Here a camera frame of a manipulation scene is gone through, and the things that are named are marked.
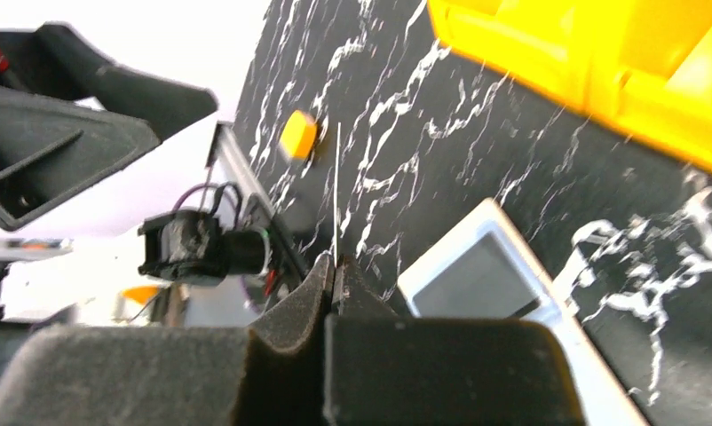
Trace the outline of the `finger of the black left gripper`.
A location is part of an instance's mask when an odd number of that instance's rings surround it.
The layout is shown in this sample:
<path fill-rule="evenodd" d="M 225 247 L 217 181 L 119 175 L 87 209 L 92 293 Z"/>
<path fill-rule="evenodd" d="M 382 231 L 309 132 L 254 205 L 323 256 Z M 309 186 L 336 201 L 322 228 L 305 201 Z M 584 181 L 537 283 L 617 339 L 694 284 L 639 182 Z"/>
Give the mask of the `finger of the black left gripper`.
<path fill-rule="evenodd" d="M 109 112 L 148 122 L 162 140 L 218 109 L 210 91 L 121 65 L 63 22 L 0 29 L 0 85 L 66 101 L 95 98 Z"/>
<path fill-rule="evenodd" d="M 19 230 L 160 144 L 138 118 L 0 86 L 0 228 Z"/>

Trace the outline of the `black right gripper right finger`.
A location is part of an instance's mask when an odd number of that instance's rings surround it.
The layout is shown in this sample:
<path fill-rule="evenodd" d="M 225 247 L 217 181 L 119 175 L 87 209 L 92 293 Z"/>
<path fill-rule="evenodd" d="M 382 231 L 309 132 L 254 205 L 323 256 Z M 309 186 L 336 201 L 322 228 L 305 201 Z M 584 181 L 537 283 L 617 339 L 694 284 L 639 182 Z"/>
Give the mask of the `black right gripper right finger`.
<path fill-rule="evenodd" d="M 523 319 L 400 317 L 344 260 L 324 322 L 329 425 L 583 425 L 566 355 Z"/>

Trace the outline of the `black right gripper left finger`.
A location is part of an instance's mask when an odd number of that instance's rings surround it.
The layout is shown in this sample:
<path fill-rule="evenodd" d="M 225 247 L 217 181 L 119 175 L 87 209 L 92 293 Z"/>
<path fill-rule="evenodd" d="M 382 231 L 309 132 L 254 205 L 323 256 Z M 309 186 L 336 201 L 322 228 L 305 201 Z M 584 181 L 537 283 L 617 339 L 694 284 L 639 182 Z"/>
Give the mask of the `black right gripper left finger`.
<path fill-rule="evenodd" d="M 0 425 L 321 425 L 322 322 L 335 268 L 246 327 L 64 327 L 0 378 Z"/>

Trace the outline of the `beige card holder wallet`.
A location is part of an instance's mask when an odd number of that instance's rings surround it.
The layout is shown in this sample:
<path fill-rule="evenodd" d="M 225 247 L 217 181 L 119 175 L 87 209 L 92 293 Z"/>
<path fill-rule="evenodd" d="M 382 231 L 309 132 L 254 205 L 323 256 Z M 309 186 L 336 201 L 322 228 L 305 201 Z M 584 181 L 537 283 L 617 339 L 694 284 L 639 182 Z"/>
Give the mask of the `beige card holder wallet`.
<path fill-rule="evenodd" d="M 500 205 L 483 200 L 413 262 L 397 287 L 415 317 L 521 318 L 558 339 L 589 425 L 646 425 L 575 318 L 574 303 Z"/>

